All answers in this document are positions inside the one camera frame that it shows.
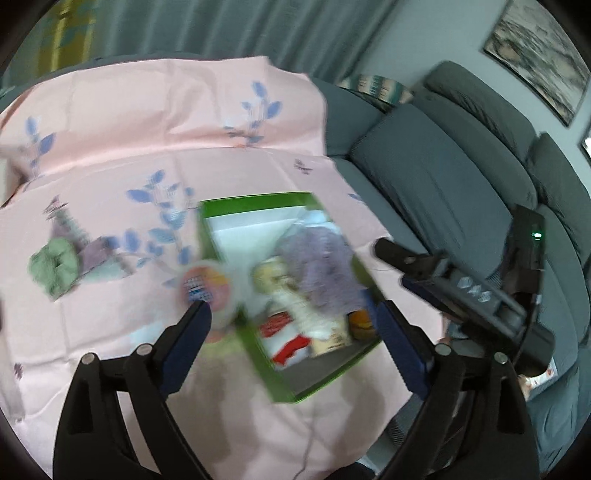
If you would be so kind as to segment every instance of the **orange object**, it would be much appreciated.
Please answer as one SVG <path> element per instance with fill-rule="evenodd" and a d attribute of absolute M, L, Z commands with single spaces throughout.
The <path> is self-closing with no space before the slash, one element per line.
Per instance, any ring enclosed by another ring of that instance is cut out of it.
<path fill-rule="evenodd" d="M 356 340 L 369 340 L 377 336 L 367 310 L 349 313 L 349 328 Z"/>

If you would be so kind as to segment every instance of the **wall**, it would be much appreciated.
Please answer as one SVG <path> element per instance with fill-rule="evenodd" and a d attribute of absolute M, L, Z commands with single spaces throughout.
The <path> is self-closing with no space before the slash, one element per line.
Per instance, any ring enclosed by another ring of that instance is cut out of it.
<path fill-rule="evenodd" d="M 591 122 L 591 88 L 570 128 L 522 81 L 482 53 L 505 0 L 405 0 L 359 72 L 378 74 L 412 86 L 437 63 L 463 65 L 523 113 L 538 132 L 548 132 L 591 191 L 591 166 L 579 148 Z"/>

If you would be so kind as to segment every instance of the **green plush toy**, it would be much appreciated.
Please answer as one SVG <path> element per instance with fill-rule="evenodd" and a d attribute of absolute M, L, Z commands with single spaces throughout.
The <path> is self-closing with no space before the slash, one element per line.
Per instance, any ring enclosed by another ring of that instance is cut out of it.
<path fill-rule="evenodd" d="M 80 265 L 74 245 L 66 238 L 52 238 L 29 260 L 29 273 L 53 299 L 68 292 L 78 279 Z"/>

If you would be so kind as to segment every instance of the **curtain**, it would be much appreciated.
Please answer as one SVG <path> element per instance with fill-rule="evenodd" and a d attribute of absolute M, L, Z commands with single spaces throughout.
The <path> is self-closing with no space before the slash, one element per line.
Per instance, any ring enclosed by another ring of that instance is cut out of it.
<path fill-rule="evenodd" d="M 185 52 L 268 56 L 335 82 L 355 68 L 400 0 L 61 0 L 31 30 L 2 87 L 93 58 Z"/>

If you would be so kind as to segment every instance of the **purple plush toy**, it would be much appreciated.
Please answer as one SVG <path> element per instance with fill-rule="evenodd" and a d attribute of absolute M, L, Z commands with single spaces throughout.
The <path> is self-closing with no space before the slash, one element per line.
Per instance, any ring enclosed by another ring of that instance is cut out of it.
<path fill-rule="evenodd" d="M 353 252 L 342 236 L 323 226 L 302 227 L 276 249 L 302 295 L 324 314 L 364 308 L 363 287 L 351 269 Z"/>

